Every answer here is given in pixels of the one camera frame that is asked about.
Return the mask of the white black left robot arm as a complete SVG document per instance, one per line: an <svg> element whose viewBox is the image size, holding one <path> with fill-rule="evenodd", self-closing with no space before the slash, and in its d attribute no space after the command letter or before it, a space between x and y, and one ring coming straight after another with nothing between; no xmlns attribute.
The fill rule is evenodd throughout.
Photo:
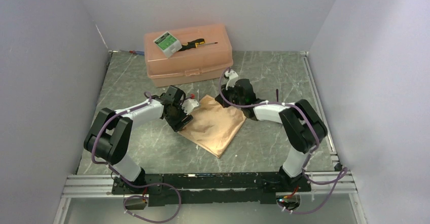
<svg viewBox="0 0 430 224"><path fill-rule="evenodd" d="M176 86L169 86L161 95L145 92L146 99L124 109L101 109L84 140L84 149L91 161L106 165L126 182L134 194L145 189L145 170L128 154L131 132L152 120L165 120L174 132L179 132L192 121L191 113L199 107L193 97Z"/></svg>

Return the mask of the peach satin napkin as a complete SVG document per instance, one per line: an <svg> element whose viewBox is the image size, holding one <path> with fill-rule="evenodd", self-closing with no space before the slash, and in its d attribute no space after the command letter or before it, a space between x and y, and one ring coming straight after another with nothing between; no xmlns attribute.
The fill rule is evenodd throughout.
<svg viewBox="0 0 430 224"><path fill-rule="evenodd" d="M235 107L222 107L209 95L199 104L191 113L193 120L179 134L220 158L245 122L245 116Z"/></svg>

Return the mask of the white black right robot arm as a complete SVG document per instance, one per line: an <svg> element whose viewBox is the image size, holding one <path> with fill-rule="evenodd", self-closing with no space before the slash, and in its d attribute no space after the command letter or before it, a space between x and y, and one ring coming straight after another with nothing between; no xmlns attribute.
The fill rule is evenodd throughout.
<svg viewBox="0 0 430 224"><path fill-rule="evenodd" d="M328 130L308 100L294 103L270 102L256 97L248 79L238 79L233 84L219 84L216 101L222 107L236 107L246 118L254 121L271 121L283 126L291 149L280 167L279 184L285 191L292 191L303 176L310 154L327 136Z"/></svg>

